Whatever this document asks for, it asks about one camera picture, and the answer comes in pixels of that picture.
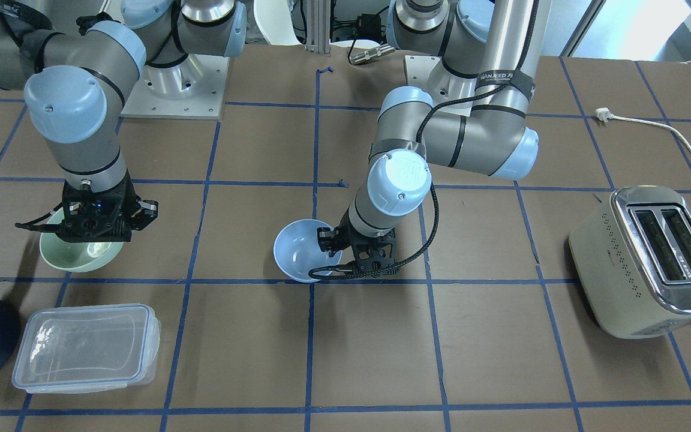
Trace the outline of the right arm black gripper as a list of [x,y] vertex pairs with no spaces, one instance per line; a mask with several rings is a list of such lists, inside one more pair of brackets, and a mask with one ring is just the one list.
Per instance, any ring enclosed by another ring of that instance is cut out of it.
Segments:
[[91,191],[90,184],[77,188],[65,181],[61,202],[52,212],[18,229],[54,233],[67,243],[129,242],[133,232],[146,229],[158,216],[156,200],[142,200],[130,177],[106,190]]

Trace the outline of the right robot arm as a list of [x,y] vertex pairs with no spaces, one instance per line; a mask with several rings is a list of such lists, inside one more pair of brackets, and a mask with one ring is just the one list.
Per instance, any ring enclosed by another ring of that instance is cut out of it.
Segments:
[[241,1],[123,1],[58,31],[49,1],[0,1],[0,90],[22,91],[31,122],[65,175],[63,220],[45,214],[18,229],[67,243],[129,242],[157,218],[137,194],[116,126],[145,68],[171,69],[190,55],[242,53],[248,24]]

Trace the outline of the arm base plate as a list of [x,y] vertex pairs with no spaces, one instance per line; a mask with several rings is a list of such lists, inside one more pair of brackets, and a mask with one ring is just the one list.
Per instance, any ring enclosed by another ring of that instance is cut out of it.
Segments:
[[143,66],[123,118],[219,120],[230,58],[189,55],[170,68]]
[[405,55],[405,82],[408,86],[422,89],[426,93],[438,98],[442,96],[441,88],[436,84],[429,84],[431,72],[436,68],[441,58],[436,56]]

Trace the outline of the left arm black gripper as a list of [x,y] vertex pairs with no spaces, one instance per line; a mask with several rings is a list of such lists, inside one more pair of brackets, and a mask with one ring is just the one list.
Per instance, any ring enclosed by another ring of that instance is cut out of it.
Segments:
[[378,237],[368,237],[359,232],[351,223],[346,212],[337,229],[319,227],[316,230],[319,249],[327,254],[336,254],[350,248],[353,260],[320,268],[320,277],[365,277],[370,271],[381,270],[373,277],[399,273],[399,268],[389,269],[396,260],[396,230],[391,229]]

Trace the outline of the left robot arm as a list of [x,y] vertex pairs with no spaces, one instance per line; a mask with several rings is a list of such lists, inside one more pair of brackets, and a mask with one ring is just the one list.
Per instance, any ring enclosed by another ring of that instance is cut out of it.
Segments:
[[386,36],[398,49],[436,56],[426,88],[387,93],[368,174],[340,224],[318,229],[322,252],[353,260],[309,270],[321,281],[396,274],[431,245],[397,260],[395,227],[427,195],[430,165],[519,180],[534,166],[537,132],[525,118],[534,98],[549,1],[393,1]]

